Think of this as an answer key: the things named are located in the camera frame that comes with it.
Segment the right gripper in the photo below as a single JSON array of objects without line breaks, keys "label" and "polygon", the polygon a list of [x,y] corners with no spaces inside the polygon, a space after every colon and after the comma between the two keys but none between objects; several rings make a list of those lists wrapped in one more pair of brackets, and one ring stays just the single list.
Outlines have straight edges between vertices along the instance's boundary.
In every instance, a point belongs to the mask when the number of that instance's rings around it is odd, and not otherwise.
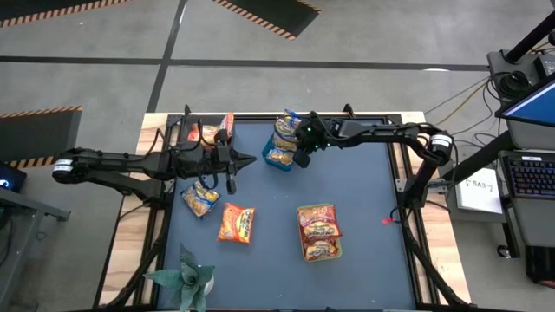
[{"label": "right gripper", "polygon": [[298,148],[294,153],[295,162],[300,167],[306,168],[310,163],[310,156],[307,152],[315,152],[318,149],[325,150],[331,146],[342,148],[339,137],[339,129],[342,124],[342,120],[323,118],[318,113],[309,113],[304,116],[294,133]]}]

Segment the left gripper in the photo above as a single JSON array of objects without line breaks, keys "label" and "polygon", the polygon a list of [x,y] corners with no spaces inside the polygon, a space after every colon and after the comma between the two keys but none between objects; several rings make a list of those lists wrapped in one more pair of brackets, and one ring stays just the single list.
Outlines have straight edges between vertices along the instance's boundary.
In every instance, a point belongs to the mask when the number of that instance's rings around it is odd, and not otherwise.
[{"label": "left gripper", "polygon": [[253,155],[238,152],[232,135],[220,129],[215,134],[215,147],[206,150],[203,146],[196,146],[190,151],[190,177],[225,173],[227,193],[235,194],[237,172],[256,160]]}]

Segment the blue soy sauce ramen packet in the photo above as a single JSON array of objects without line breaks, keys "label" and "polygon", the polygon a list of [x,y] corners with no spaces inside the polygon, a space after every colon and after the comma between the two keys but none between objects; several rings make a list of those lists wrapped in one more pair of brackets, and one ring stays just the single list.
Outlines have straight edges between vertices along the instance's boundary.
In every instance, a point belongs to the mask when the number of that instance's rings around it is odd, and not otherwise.
[{"label": "blue soy sauce ramen packet", "polygon": [[295,131],[303,118],[296,112],[286,108],[284,110],[284,121],[289,125],[292,131]]},{"label": "blue soy sauce ramen packet", "polygon": [[284,117],[278,118],[274,124],[274,146],[295,152],[297,150],[295,131],[292,131],[289,125],[284,121]]},{"label": "blue soy sauce ramen packet", "polygon": [[180,196],[197,218],[209,213],[220,198],[219,193],[206,189],[199,181],[189,185]]},{"label": "blue soy sauce ramen packet", "polygon": [[267,153],[266,158],[274,164],[290,166],[293,163],[293,155],[292,151],[274,147]]}]

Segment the orange chicken ramen packet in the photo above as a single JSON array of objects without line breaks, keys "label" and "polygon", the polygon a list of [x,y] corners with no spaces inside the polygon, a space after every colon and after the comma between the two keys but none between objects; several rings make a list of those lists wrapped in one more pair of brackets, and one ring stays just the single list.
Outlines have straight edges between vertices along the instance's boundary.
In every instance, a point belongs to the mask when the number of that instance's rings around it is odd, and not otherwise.
[{"label": "orange chicken ramen packet", "polygon": [[199,133],[199,126],[197,124],[192,125],[191,130],[187,135],[187,139],[189,141],[198,141],[200,140],[202,144],[213,145],[214,144],[214,136],[219,131],[219,127],[217,126],[203,126],[202,127],[202,134],[200,138]]},{"label": "orange chicken ramen packet", "polygon": [[251,242],[255,208],[244,208],[234,203],[224,203],[222,222],[217,241]]},{"label": "orange chicken ramen packet", "polygon": [[234,112],[228,112],[219,124],[220,130],[226,130],[229,136],[232,136],[234,124]]}]

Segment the red beef ramen packet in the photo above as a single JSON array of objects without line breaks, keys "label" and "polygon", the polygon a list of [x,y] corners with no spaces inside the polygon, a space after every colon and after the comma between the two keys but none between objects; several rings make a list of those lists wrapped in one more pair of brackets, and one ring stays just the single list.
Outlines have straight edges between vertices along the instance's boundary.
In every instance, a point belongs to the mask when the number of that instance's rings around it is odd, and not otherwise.
[{"label": "red beef ramen packet", "polygon": [[303,241],[340,238],[343,235],[333,204],[308,205],[297,208],[297,221]]},{"label": "red beef ramen packet", "polygon": [[310,240],[303,243],[304,260],[317,262],[335,259],[342,255],[342,248],[338,238]]}]

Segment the blue plastic bin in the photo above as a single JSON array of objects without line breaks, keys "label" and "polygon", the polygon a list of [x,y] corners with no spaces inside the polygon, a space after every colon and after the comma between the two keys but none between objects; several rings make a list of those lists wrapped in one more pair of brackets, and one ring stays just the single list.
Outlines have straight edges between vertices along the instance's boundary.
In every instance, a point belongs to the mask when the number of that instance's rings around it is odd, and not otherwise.
[{"label": "blue plastic bin", "polygon": [[290,170],[292,169],[293,163],[292,163],[290,166],[283,166],[283,165],[279,165],[279,164],[274,164],[274,163],[272,163],[271,161],[269,161],[269,160],[266,158],[267,153],[268,153],[272,148],[275,147],[275,146],[274,146],[274,142],[273,142],[273,138],[274,138],[274,131],[273,131],[271,137],[270,137],[270,138],[268,139],[268,141],[266,142],[266,144],[265,144],[265,146],[264,146],[264,149],[263,149],[263,151],[262,151],[263,159],[264,159],[264,161],[265,161],[265,163],[266,163],[267,165],[272,166],[272,167],[274,167],[274,168],[276,168],[276,169],[278,169],[278,170],[281,170],[281,171],[283,171],[283,172],[288,172],[288,171],[290,171]]}]

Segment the orange snack bag background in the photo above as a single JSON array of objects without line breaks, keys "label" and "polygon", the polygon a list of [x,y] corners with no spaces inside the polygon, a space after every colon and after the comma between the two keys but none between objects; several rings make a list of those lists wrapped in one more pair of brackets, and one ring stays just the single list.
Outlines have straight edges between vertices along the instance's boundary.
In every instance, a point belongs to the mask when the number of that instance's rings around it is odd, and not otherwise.
[{"label": "orange snack bag background", "polygon": [[198,118],[191,125],[187,139],[199,142],[205,147],[216,146],[219,142],[230,142],[233,136],[234,112],[228,112],[219,124],[207,124]]}]

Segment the black hazard-striped floor mat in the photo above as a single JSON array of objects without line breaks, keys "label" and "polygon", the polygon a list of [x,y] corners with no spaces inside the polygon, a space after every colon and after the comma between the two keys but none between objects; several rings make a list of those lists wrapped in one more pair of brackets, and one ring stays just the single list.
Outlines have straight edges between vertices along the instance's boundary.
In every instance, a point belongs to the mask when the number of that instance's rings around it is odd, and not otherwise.
[{"label": "black hazard-striped floor mat", "polygon": [[75,147],[81,106],[0,114],[0,163],[16,169],[50,166]]},{"label": "black hazard-striped floor mat", "polygon": [[296,40],[321,13],[304,0],[212,1],[289,41]]}]

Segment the white labelled box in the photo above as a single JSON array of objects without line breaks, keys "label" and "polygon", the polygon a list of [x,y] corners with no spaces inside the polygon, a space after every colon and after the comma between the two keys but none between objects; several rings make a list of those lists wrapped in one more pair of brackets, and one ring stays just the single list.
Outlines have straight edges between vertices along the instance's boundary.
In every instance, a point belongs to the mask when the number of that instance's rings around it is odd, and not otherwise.
[{"label": "white labelled box", "polygon": [[482,168],[455,187],[457,206],[463,210],[502,214],[500,189],[494,169]]}]

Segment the black diagonal support pole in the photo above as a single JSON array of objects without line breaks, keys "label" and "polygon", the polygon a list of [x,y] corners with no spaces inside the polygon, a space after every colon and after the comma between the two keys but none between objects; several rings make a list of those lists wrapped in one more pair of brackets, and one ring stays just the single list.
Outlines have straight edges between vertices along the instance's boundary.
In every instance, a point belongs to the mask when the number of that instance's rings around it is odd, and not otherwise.
[{"label": "black diagonal support pole", "polygon": [[455,184],[471,177],[483,167],[494,162],[501,151],[512,151],[513,139],[509,131],[500,134],[496,139],[482,147],[468,159],[455,165],[452,169],[441,175],[445,180],[452,180]]}]

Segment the black backlit keyboard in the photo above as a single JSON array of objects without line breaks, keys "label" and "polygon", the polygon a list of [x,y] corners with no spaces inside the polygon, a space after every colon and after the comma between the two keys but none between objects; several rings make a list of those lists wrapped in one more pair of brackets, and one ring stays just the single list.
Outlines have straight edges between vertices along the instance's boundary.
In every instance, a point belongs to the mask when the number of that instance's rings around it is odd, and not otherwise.
[{"label": "black backlit keyboard", "polygon": [[555,200],[555,153],[504,151],[500,162],[514,198]]}]

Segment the monitor with blue screen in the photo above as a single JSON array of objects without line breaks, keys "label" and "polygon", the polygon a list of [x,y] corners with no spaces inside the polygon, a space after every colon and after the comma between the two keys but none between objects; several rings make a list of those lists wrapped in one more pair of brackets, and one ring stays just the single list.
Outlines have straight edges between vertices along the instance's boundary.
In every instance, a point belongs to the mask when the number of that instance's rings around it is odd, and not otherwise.
[{"label": "monitor with blue screen", "polygon": [[495,116],[541,126],[555,127],[555,74],[527,94],[503,107]]}]

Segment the gray side desk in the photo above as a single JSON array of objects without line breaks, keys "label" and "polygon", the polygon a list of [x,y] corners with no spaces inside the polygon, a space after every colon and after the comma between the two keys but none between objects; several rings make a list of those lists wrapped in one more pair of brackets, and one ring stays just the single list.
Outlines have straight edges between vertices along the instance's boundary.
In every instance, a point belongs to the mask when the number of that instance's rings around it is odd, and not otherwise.
[{"label": "gray side desk", "polygon": [[36,234],[45,216],[66,222],[70,211],[47,205],[15,192],[0,189],[0,208],[10,214],[6,244],[0,239],[0,309],[6,306],[16,287]]}]

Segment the keyboard with laptop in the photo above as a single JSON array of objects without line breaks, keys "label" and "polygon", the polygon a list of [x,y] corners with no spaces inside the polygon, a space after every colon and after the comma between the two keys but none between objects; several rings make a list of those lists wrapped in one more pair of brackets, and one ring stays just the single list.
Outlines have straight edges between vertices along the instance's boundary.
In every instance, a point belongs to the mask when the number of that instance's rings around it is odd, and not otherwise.
[{"label": "keyboard with laptop", "polygon": [[[555,153],[555,127],[509,120],[507,128],[514,144],[507,152]],[[555,248],[555,200],[509,196],[523,241]]]}]

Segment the black stand pole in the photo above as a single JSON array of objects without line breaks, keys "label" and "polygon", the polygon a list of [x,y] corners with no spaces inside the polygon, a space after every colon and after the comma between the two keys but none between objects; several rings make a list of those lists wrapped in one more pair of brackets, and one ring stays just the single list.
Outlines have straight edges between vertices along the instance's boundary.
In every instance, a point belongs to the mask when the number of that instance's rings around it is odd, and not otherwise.
[{"label": "black stand pole", "polygon": [[550,15],[548,15],[541,23],[539,23],[511,50],[504,54],[505,61],[511,64],[516,63],[543,38],[547,37],[553,30],[555,30],[555,10],[552,11]]}]

